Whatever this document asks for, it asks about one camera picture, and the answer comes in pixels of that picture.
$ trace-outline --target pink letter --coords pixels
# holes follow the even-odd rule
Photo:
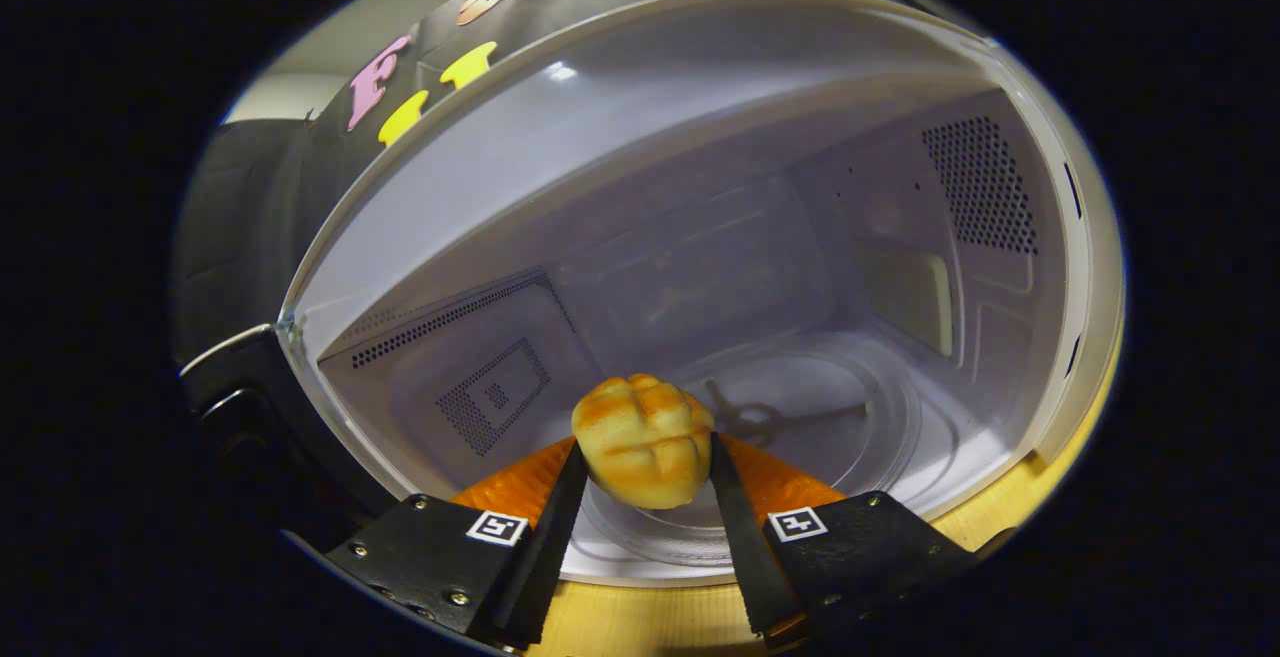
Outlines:
[[[396,72],[396,53],[403,50],[404,45],[408,45],[408,35],[392,42],[392,46],[385,47],[383,54],[351,81],[351,120],[347,123],[347,132],[356,129],[356,123],[383,99],[387,88],[378,82]]]

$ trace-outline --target bread roll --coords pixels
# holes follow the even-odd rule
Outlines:
[[[712,414],[653,375],[600,383],[573,407],[572,424],[591,478],[622,503],[687,505],[710,473]]]

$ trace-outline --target wooden surface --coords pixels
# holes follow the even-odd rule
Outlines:
[[[1036,453],[932,525],[966,549],[1023,524],[1061,482],[1093,433],[1111,392],[1120,341],[1089,411],[1057,460]],[[541,644],[530,657],[719,657],[764,654],[764,643],[746,624],[746,607],[736,584],[648,589],[561,581],[556,589]]]

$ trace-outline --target dark background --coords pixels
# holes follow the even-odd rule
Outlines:
[[[347,1],[10,1],[14,151],[31,164],[8,195],[20,398],[5,425],[19,603],[6,651],[443,653],[201,473],[169,359],[186,175],[238,88]],[[1275,383],[1262,334],[1277,241],[1268,146],[1249,142],[1270,123],[1245,109],[1274,83],[1274,15],[1260,0],[947,1],[1092,142],[1129,247],[1129,330],[1115,396],[1059,494],[882,647],[1274,651],[1260,488],[1275,410],[1258,394]]]

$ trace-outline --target yellow letter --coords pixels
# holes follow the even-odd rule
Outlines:
[[[403,105],[396,108],[392,117],[387,118],[383,128],[378,131],[378,141],[390,147],[392,142],[398,140],[406,129],[413,127],[413,123],[421,117],[422,104],[426,102],[426,90],[420,88],[412,97],[404,100]]]
[[[489,72],[489,54],[498,47],[498,42],[485,42],[475,50],[453,60],[452,65],[444,69],[440,83],[453,82],[454,88],[465,87],[471,79]]]

